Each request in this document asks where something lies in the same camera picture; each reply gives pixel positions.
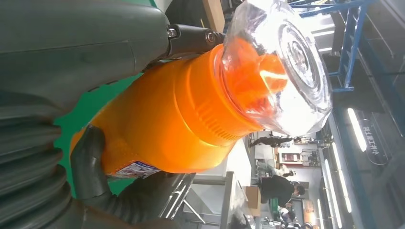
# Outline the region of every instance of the person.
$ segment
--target person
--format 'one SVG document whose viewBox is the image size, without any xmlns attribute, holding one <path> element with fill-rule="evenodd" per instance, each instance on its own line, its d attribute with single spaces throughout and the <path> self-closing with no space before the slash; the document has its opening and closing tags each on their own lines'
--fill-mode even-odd
<svg viewBox="0 0 405 229">
<path fill-rule="evenodd" d="M 288 202 L 293 194 L 296 196 L 305 194 L 305 188 L 302 185 L 293 185 L 281 176 L 262 177 L 258 186 L 262 196 L 262 204 L 267 203 L 271 198 L 277 198 L 278 205 L 283 208 L 290 206 Z"/>
<path fill-rule="evenodd" d="M 270 135 L 270 137 L 260 137 L 256 139 L 254 142 L 250 144 L 250 147 L 256 146 L 258 144 L 264 144 L 264 145 L 269 145 L 273 148 L 275 147 L 280 147 L 282 143 L 284 142 L 290 142 L 292 141 L 292 137 L 276 137 L 273 135 Z"/>
<path fill-rule="evenodd" d="M 296 174 L 295 171 L 289 170 L 286 165 L 281 165 L 280 169 L 276 169 L 272 167 L 269 162 L 270 161 L 267 162 L 257 161 L 256 162 L 257 169 L 268 173 L 270 176 L 291 177 Z"/>
</svg>

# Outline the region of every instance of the screw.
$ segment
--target screw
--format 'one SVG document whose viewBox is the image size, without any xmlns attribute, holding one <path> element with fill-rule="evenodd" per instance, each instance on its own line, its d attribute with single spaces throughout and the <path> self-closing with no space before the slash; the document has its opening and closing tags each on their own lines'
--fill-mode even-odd
<svg viewBox="0 0 405 229">
<path fill-rule="evenodd" d="M 212 32 L 208 32 L 207 35 L 205 36 L 206 40 L 208 42 L 214 42 L 215 41 L 215 37 L 214 34 Z"/>
<path fill-rule="evenodd" d="M 167 30 L 167 35 L 168 35 L 170 38 L 176 37 L 176 36 L 177 36 L 177 31 L 176 31 L 175 29 L 168 29 L 168 30 Z"/>
</svg>

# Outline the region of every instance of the orange plastic container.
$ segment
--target orange plastic container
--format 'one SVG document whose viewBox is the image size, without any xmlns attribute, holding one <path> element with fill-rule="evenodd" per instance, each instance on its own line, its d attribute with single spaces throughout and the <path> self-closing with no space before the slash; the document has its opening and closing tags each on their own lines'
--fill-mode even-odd
<svg viewBox="0 0 405 229">
<path fill-rule="evenodd" d="M 106 174 L 200 172 L 250 132 L 322 128 L 330 86 L 302 18 L 279 0 L 244 1 L 235 15 L 224 45 L 148 70 L 94 117 L 106 136 Z"/>
<path fill-rule="evenodd" d="M 263 129 L 240 112 L 227 95 L 220 74 L 215 73 L 219 69 L 215 64 L 221 64 L 216 58 L 222 52 L 223 46 L 219 45 L 193 60 L 169 62 L 150 69 L 94 117 L 90 123 L 103 129 L 106 136 L 102 155 L 106 174 L 140 176 L 137 169 L 128 170 L 135 162 L 146 169 L 171 173 L 206 170 L 220 164 L 238 139 Z M 280 71 L 281 63 L 274 56 L 255 55 L 256 59 L 267 60 L 263 66 Z M 255 106 L 269 93 L 263 81 L 258 80 L 258 72 L 252 76 L 254 61 L 249 59 L 240 69 L 228 72 L 250 71 L 250 77 L 244 80 L 249 87 L 232 80 L 227 82 L 231 90 L 240 92 L 239 104 L 244 106 Z M 275 82 L 280 90 L 280 80 Z M 246 93 L 248 90 L 260 93 L 252 98 Z M 71 149 L 82 134 L 83 130 L 74 135 Z"/>
</svg>

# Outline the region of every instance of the blue steel rack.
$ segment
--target blue steel rack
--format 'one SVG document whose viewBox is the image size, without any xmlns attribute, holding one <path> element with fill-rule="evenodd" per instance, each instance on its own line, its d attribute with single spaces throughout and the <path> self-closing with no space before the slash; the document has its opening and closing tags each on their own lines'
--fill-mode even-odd
<svg viewBox="0 0 405 229">
<path fill-rule="evenodd" d="M 341 59 L 337 72 L 329 73 L 330 77 L 337 77 L 340 87 L 334 92 L 353 91 L 350 85 L 357 49 L 362 34 L 362 27 L 366 17 L 367 7 L 375 0 L 330 0 L 332 4 L 312 4 L 320 0 L 300 0 L 290 3 L 292 8 L 310 9 L 301 12 L 301 17 L 311 17 L 318 14 L 339 12 L 345 22 L 346 28 L 343 37 Z"/>
</svg>

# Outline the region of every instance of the label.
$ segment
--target label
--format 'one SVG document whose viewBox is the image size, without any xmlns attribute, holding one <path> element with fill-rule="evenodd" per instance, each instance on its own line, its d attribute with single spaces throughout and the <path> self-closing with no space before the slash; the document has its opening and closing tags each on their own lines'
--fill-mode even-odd
<svg viewBox="0 0 405 229">
<path fill-rule="evenodd" d="M 140 177 L 147 178 L 152 174 L 159 172 L 160 169 L 147 165 L 143 162 L 136 161 L 129 166 L 121 169 L 116 173 L 117 177 Z"/>
</svg>

